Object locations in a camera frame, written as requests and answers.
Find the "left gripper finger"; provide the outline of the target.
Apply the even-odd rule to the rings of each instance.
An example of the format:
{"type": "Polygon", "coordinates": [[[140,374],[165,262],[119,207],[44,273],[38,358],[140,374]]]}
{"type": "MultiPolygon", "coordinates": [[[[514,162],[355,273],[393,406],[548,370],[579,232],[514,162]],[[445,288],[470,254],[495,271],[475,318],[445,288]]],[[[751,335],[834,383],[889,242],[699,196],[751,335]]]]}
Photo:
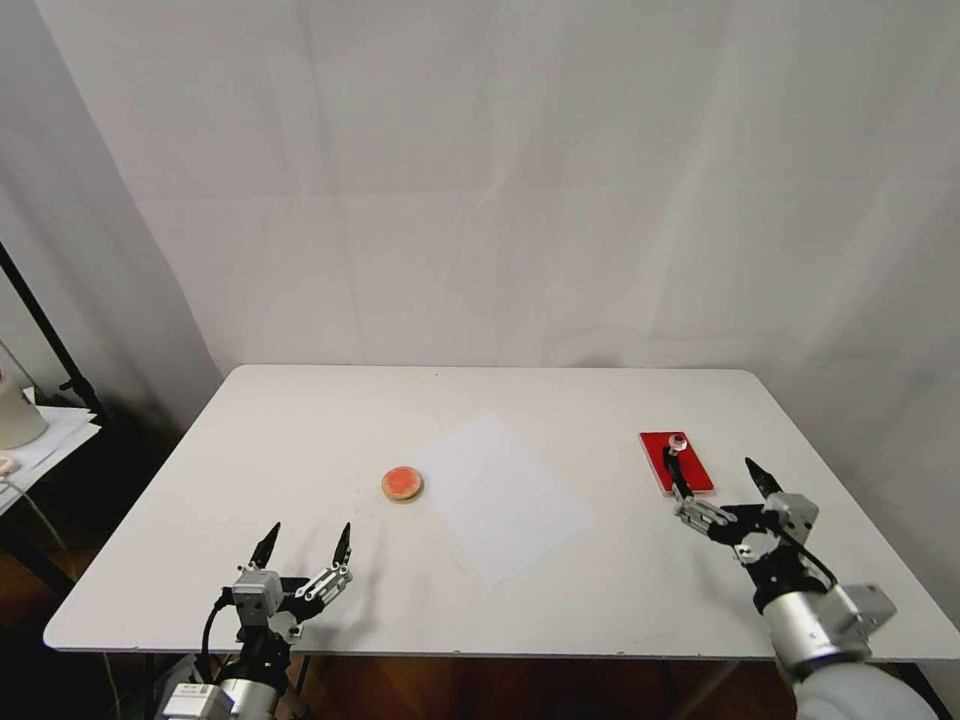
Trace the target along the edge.
{"type": "Polygon", "coordinates": [[[263,539],[256,544],[248,562],[237,566],[238,572],[262,571],[267,568],[276,545],[280,528],[281,523],[276,522],[263,539]]]}
{"type": "Polygon", "coordinates": [[[349,569],[351,557],[351,523],[343,527],[330,564],[302,583],[294,597],[302,600],[334,600],[352,582],[349,569]]]}

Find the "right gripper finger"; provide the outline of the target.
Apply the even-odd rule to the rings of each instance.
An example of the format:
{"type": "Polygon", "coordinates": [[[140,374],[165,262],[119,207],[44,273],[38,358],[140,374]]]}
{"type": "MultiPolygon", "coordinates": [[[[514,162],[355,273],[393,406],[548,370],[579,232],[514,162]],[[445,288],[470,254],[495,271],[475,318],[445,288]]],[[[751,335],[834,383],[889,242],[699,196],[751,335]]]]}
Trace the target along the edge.
{"type": "Polygon", "coordinates": [[[752,458],[745,457],[744,462],[751,480],[765,501],[771,499],[775,494],[783,492],[776,478],[752,458]]]}
{"type": "Polygon", "coordinates": [[[663,450],[663,462],[672,482],[672,494],[675,499],[674,515],[686,526],[708,534],[711,529],[727,527],[733,524],[734,515],[710,502],[694,495],[685,480],[679,463],[679,454],[685,446],[677,449],[668,446],[663,450]]]}

